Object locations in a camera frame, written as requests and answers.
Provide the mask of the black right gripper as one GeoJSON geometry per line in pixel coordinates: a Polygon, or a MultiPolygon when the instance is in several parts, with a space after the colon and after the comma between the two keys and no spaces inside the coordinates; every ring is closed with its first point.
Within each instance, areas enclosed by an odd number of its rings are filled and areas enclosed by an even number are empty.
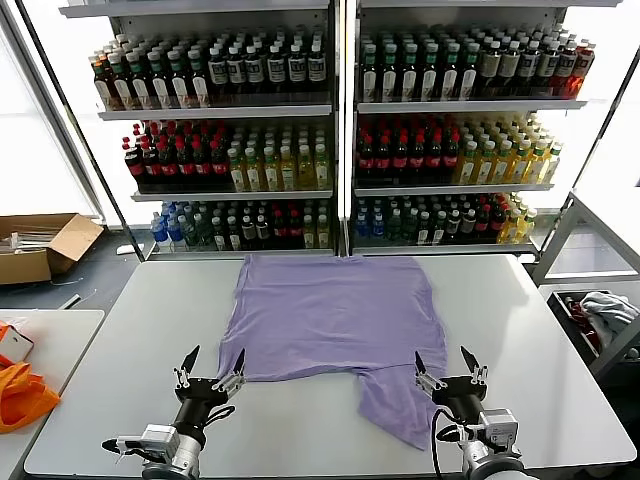
{"type": "Polygon", "coordinates": [[[464,346],[460,350],[471,377],[445,377],[440,380],[427,371],[416,351],[416,385],[426,394],[432,394],[432,401],[447,407],[457,420],[467,425],[477,425],[483,411],[482,401],[487,393],[488,366],[481,365],[464,346]]]}

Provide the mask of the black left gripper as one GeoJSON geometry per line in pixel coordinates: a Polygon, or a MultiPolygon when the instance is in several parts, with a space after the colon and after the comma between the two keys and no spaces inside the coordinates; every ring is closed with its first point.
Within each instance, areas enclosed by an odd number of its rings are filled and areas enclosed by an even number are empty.
{"type": "Polygon", "coordinates": [[[245,349],[241,350],[232,369],[220,380],[190,379],[199,351],[200,346],[196,345],[185,356],[181,366],[174,369],[177,380],[175,394],[181,404],[174,428],[181,435],[203,436],[207,426],[234,413],[235,407],[229,404],[228,393],[236,393],[245,383],[245,349]]]}

